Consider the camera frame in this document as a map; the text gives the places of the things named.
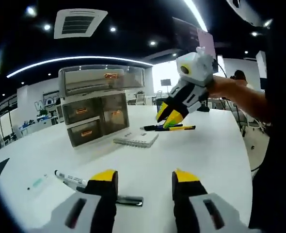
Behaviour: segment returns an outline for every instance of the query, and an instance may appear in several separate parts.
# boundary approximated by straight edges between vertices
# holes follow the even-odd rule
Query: yellow pen
[[[180,126],[180,127],[170,127],[170,128],[160,128],[155,129],[155,131],[173,131],[173,130],[194,130],[196,126]]]

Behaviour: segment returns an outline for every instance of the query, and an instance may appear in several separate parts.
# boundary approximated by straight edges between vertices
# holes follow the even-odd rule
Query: floor
[[[264,160],[269,137],[260,130],[247,128],[244,143],[248,152],[251,170],[257,168]]]

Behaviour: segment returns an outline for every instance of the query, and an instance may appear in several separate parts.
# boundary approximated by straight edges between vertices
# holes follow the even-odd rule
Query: forearm
[[[271,122],[272,107],[268,104],[264,93],[235,83],[229,83],[223,94],[224,97],[236,103],[240,109],[250,116],[266,123]]]

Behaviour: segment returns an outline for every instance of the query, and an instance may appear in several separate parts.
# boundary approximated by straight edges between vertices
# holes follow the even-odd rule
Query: ceiling light
[[[32,6],[28,6],[27,7],[27,14],[32,16],[32,17],[35,17],[36,16],[35,8]]]
[[[52,63],[52,62],[59,62],[59,61],[66,61],[66,60],[72,60],[72,59],[90,59],[90,58],[94,58],[94,59],[108,59],[108,60],[118,60],[118,61],[124,61],[124,62],[133,62],[133,63],[138,63],[138,64],[143,64],[146,66],[153,66],[153,64],[151,63],[147,63],[147,62],[141,62],[141,61],[136,61],[136,60],[131,60],[131,59],[127,59],[127,58],[121,58],[121,57],[105,57],[105,56],[76,56],[76,57],[61,57],[61,58],[55,58],[55,59],[51,59],[51,60],[46,60],[46,61],[42,61],[42,62],[38,62],[26,67],[23,67],[19,70],[14,71],[13,73],[10,73],[7,75],[8,78],[23,72],[27,69],[36,67],[36,66],[40,66],[43,64],[47,64],[47,63]]]
[[[203,19],[201,18],[201,15],[197,9],[197,7],[195,6],[195,4],[193,3],[192,0],[184,0],[184,2],[186,3],[186,5],[189,7],[189,9],[191,10],[191,12],[193,13],[193,15],[195,16],[196,20],[198,21],[201,29],[203,31],[207,32],[207,27],[203,21]]]
[[[257,32],[252,32],[251,35],[252,36],[258,36],[258,33]]]
[[[48,31],[49,29],[50,29],[50,25],[49,25],[49,24],[45,24],[45,25],[44,25],[44,30],[45,30],[45,31]]]
[[[271,23],[272,23],[272,19],[267,20],[267,21],[264,23],[264,27],[269,27]]]

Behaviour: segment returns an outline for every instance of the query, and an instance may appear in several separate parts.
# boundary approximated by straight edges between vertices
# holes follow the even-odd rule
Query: human hand
[[[235,85],[233,79],[213,75],[213,83],[207,87],[210,98],[227,97],[228,90]]]

